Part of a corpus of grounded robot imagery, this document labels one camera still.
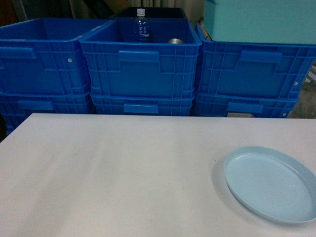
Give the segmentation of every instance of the bottle cap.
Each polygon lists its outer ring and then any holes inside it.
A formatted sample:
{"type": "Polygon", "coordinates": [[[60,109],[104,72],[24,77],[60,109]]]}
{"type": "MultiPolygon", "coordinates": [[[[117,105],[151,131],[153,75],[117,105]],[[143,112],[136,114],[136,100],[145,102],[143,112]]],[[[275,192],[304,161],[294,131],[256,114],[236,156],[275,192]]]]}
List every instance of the bottle cap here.
{"type": "Polygon", "coordinates": [[[138,8],[137,9],[137,16],[145,16],[145,9],[138,8]]]}

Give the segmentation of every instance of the bottle label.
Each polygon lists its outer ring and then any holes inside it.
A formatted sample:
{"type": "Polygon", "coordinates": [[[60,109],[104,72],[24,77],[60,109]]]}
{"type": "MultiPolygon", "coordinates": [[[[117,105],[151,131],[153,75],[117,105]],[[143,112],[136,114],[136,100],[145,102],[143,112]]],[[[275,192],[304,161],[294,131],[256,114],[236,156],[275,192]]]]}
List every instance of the bottle label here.
{"type": "Polygon", "coordinates": [[[135,24],[135,35],[138,42],[149,42],[149,23],[146,22],[145,24],[135,24]]]}

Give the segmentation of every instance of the plastic crate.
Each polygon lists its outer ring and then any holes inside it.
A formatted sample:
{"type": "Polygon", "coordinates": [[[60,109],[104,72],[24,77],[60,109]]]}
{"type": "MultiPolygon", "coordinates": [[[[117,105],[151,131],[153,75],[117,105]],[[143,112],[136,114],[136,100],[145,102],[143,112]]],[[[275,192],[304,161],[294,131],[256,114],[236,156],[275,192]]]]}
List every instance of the plastic crate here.
{"type": "Polygon", "coordinates": [[[316,44],[315,0],[206,0],[214,41],[316,44]]]}
{"type": "Polygon", "coordinates": [[[297,99],[316,60],[316,45],[226,43],[202,40],[196,91],[218,95],[297,99]]]}
{"type": "Polygon", "coordinates": [[[0,94],[0,114],[7,134],[32,113],[93,114],[95,108],[89,93],[74,96],[0,94]]]}
{"type": "Polygon", "coordinates": [[[197,94],[194,113],[197,116],[227,117],[228,113],[252,114],[257,118],[286,118],[296,99],[264,99],[214,94],[197,94]]]}
{"type": "Polygon", "coordinates": [[[190,98],[201,45],[192,25],[187,20],[149,19],[151,43],[138,43],[133,22],[114,20],[80,40],[92,94],[190,98]],[[172,38],[185,43],[168,43],[172,38]]]}
{"type": "MultiPolygon", "coordinates": [[[[137,9],[140,7],[128,7],[111,18],[117,17],[137,17],[137,9]]],[[[177,18],[187,19],[186,14],[181,8],[176,7],[142,7],[145,9],[146,18],[177,18]]]]}
{"type": "Polygon", "coordinates": [[[108,20],[42,18],[0,27],[0,92],[85,94],[79,39],[108,20]]]}
{"type": "Polygon", "coordinates": [[[189,116],[192,98],[136,98],[91,95],[97,114],[189,116]]]}

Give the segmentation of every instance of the floor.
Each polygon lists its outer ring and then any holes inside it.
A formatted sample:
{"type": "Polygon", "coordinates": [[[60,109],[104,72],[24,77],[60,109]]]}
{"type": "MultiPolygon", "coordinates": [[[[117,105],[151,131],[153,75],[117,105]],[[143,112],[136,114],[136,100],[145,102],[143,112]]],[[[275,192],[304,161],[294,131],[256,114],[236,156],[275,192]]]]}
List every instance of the floor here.
{"type": "MultiPolygon", "coordinates": [[[[300,100],[288,116],[290,119],[316,119],[316,81],[302,85],[300,100]]],[[[6,137],[5,122],[0,116],[0,142],[6,137]]]]}

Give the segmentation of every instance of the metal can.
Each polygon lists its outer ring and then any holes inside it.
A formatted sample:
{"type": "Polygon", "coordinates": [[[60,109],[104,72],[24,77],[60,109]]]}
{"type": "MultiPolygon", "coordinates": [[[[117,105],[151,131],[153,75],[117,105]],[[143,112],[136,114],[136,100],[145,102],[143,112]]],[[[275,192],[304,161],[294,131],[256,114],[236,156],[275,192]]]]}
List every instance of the metal can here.
{"type": "Polygon", "coordinates": [[[170,39],[168,43],[184,43],[184,42],[180,39],[173,38],[173,39],[170,39]]]}

